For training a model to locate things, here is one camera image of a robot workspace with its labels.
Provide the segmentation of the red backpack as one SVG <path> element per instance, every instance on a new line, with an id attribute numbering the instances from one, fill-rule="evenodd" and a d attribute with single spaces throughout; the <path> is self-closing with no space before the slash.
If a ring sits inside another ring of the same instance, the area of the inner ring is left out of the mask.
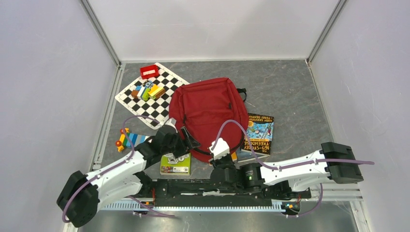
<path id="1" fill-rule="evenodd" d="M 227 142 L 230 153 L 243 144 L 243 132 L 249 121 L 244 104 L 246 97 L 246 89 L 237 88 L 227 77 L 176 89 L 169 105 L 169 117 L 176 120 L 176 128 L 182 139 L 181 127 L 185 126 L 201 144 L 190 150 L 194 158 L 207 163 L 212 158 L 209 147 L 218 136 Z"/>

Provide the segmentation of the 169-storey treehouse book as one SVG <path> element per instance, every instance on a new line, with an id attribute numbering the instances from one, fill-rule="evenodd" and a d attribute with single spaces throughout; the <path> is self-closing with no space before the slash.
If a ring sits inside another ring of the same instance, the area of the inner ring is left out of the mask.
<path id="1" fill-rule="evenodd" d="M 249 121 L 247 135 L 250 142 L 246 138 L 241 146 L 241 151 L 251 152 L 252 145 L 255 154 L 271 154 L 274 117 L 254 113 L 248 113 Z"/>

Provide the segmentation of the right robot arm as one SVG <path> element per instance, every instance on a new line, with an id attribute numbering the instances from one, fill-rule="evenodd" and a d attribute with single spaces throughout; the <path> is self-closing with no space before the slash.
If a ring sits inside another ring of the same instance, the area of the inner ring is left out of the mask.
<path id="1" fill-rule="evenodd" d="M 280 162 L 256 162 L 235 167 L 230 155 L 225 154 L 227 144 L 217 145 L 217 155 L 211 160 L 214 167 L 210 182 L 214 186 L 234 193 L 251 193 L 264 187 L 279 186 L 280 193 L 292 197 L 308 187 L 329 179 L 337 184 L 363 181 L 359 166 L 365 161 L 356 160 L 350 146 L 326 142 L 321 149 L 308 155 Z"/>

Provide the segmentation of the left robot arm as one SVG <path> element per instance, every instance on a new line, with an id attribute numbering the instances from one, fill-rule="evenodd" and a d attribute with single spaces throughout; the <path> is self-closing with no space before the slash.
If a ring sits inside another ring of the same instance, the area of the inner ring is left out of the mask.
<path id="1" fill-rule="evenodd" d="M 108 204 L 135 194 L 148 196 L 152 184 L 136 173 L 156 164 L 165 154 L 178 157 L 200 145 L 185 128 L 177 131 L 165 125 L 117 161 L 87 174 L 72 173 L 57 198 L 63 222 L 79 228 Z"/>

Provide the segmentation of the orange Roald Dahl book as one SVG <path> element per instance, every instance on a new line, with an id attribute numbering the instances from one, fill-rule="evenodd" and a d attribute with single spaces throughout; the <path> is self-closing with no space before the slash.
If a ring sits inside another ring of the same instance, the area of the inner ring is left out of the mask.
<path id="1" fill-rule="evenodd" d="M 232 161 L 233 161 L 233 162 L 237 162 L 237 154 L 236 154 L 236 152 L 233 152 L 233 153 L 231 154 L 231 158 L 232 158 Z"/>

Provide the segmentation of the blue nineteen eighty-four book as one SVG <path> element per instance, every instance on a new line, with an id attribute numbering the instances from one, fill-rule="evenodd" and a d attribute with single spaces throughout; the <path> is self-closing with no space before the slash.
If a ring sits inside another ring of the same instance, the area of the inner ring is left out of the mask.
<path id="1" fill-rule="evenodd" d="M 255 160 L 255 156 L 251 152 L 247 151 L 239 151 L 236 153 L 237 154 L 237 162 L 245 162 L 245 161 L 250 161 L 250 160 Z M 256 154 L 258 158 L 267 158 L 269 157 L 269 154 Z"/>

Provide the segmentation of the green treehouse book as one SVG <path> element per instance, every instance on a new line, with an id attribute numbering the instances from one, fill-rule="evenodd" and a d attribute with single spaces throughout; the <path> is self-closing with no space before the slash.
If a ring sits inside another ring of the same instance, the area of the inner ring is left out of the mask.
<path id="1" fill-rule="evenodd" d="M 178 158 L 173 154 L 163 155 L 160 161 L 160 174 L 162 175 L 190 175 L 190 153 Z"/>

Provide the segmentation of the black white chess mat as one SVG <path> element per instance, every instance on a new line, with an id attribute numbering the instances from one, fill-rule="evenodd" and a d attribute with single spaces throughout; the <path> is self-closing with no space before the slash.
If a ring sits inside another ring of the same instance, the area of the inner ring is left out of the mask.
<path id="1" fill-rule="evenodd" d="M 115 99 L 151 129 L 158 129 L 169 118 L 169 105 L 176 89 L 188 85 L 185 79 L 160 63 L 143 68 L 141 75 L 120 91 Z"/>

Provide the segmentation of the toy block train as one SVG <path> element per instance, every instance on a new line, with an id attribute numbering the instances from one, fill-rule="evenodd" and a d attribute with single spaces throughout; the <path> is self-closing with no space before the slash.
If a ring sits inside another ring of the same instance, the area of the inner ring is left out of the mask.
<path id="1" fill-rule="evenodd" d="M 115 145 L 117 147 L 117 151 L 122 152 L 125 148 L 131 148 L 131 143 L 133 145 L 138 145 L 148 138 L 149 136 L 130 132 L 129 128 L 120 129 L 120 138 L 116 141 Z"/>

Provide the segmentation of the colourful toy block cluster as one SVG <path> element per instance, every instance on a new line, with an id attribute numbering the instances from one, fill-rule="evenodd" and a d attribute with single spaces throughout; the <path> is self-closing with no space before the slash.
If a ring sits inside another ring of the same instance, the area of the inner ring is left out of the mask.
<path id="1" fill-rule="evenodd" d="M 151 81 L 145 81 L 142 84 L 136 85 L 132 88 L 131 96 L 137 100 L 148 101 L 157 100 L 166 93 L 164 87 L 160 87 Z"/>

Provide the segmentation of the red plastic box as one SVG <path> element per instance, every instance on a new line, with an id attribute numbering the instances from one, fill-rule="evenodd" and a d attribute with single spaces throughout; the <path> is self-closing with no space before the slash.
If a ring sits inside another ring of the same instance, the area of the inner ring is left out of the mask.
<path id="1" fill-rule="evenodd" d="M 159 68 L 156 64 L 149 65 L 149 66 L 144 66 L 140 68 L 140 75 L 142 79 L 149 79 L 153 77 L 158 77 L 159 74 Z"/>

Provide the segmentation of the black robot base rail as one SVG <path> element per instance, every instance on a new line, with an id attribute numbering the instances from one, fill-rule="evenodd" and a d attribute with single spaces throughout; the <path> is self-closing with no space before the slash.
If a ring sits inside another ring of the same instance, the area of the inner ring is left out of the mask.
<path id="1" fill-rule="evenodd" d="M 251 189 L 218 187 L 207 179 L 156 179 L 144 183 L 134 194 L 137 199 L 152 199 L 155 206 L 225 207 L 271 206 L 272 202 L 311 199 L 309 188 L 292 191 L 287 182 Z"/>

